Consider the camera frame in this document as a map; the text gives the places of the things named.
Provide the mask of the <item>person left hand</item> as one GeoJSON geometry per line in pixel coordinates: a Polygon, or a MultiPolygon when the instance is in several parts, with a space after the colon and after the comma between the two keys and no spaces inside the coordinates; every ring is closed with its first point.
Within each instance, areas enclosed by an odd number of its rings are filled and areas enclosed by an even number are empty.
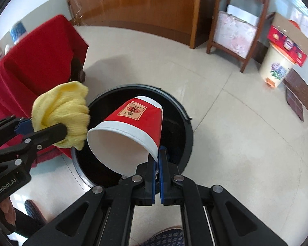
{"type": "Polygon", "coordinates": [[[4,213],[5,220],[12,226],[15,225],[16,212],[9,197],[0,202],[0,209],[4,213]]]}

